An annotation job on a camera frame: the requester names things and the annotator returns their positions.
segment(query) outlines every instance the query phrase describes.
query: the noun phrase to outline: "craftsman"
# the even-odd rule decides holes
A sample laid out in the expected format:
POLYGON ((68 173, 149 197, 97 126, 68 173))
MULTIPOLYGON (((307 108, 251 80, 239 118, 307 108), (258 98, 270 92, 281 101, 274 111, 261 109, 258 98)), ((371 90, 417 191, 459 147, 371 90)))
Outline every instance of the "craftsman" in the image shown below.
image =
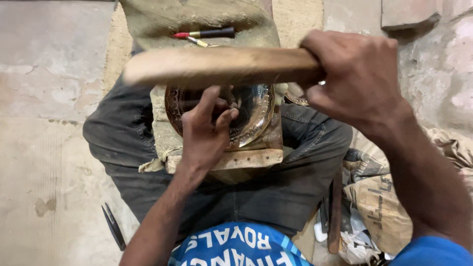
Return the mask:
POLYGON ((313 109, 281 106, 284 144, 294 152, 269 174, 237 186, 203 182, 238 115, 228 109, 211 123, 218 87, 205 90, 183 117, 183 158, 172 177, 136 174, 156 156, 149 88, 117 81, 86 121, 84 136, 141 221, 120 265, 309 265, 290 237, 302 229, 347 151, 351 131, 338 121, 384 151, 412 219, 412 241, 391 265, 473 265, 471 199, 398 91, 397 42, 313 30, 301 47, 320 61, 326 84, 300 84, 313 109))

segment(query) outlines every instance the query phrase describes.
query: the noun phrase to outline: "wooden stick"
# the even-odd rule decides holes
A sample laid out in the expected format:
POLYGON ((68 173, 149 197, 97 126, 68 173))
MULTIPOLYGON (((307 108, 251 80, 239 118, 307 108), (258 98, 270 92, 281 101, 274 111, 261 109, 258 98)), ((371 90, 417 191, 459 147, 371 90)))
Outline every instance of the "wooden stick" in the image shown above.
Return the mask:
POLYGON ((342 165, 330 185, 330 211, 328 223, 327 248, 330 254, 338 254, 340 246, 340 225, 342 223, 342 165))
MULTIPOLYGON (((225 152, 212 170, 267 167, 282 162, 282 158, 282 150, 277 149, 225 152)), ((181 159, 181 155, 169 155, 166 160, 166 171, 174 174, 181 159)))
POLYGON ((162 48, 142 52, 125 65, 128 85, 202 89, 211 85, 316 83, 325 78, 306 49, 162 48))

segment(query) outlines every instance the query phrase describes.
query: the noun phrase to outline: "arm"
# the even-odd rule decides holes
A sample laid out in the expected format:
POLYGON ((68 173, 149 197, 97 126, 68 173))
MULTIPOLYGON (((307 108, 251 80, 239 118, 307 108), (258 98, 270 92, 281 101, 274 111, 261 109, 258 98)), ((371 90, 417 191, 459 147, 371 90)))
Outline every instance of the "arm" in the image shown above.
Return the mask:
POLYGON ((397 42, 314 30, 302 41, 322 64, 326 84, 300 84, 309 104, 360 130, 389 160, 413 238, 440 236, 470 249, 472 202, 453 165, 423 134, 398 91, 397 42))
POLYGON ((220 87, 205 90, 199 104, 183 115, 183 158, 168 188, 131 239, 120 266, 167 265, 187 197, 223 155, 230 141, 228 125, 238 116, 238 110, 229 109, 212 124, 219 92, 220 87))

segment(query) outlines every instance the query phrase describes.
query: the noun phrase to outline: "man's left hand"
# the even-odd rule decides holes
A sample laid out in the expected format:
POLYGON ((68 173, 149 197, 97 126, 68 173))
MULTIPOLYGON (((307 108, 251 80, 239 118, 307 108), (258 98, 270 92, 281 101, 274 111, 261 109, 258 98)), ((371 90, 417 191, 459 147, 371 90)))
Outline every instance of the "man's left hand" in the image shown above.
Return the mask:
POLYGON ((238 117, 235 108, 225 110, 212 123, 212 113, 219 103, 220 86, 212 86, 204 91, 199 104, 182 116, 183 156, 180 167, 185 167, 196 180, 191 184, 197 187, 220 160, 225 147, 229 145, 229 124, 238 117))

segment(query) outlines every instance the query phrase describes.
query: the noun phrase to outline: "hand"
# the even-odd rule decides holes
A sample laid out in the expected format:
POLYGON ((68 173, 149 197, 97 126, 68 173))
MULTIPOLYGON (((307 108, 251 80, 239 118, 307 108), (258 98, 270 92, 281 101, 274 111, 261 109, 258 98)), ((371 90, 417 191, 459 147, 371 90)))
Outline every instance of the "hand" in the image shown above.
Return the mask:
POLYGON ((198 105, 182 116, 184 147, 180 165, 199 173, 197 185, 222 157, 230 143, 228 125, 238 117, 238 110, 232 108, 212 123, 214 108, 221 109, 219 93, 220 86, 206 89, 198 105))
POLYGON ((324 85, 300 84, 313 108, 366 136, 414 118, 397 88, 396 40, 313 30, 301 47, 316 56, 327 73, 324 85))

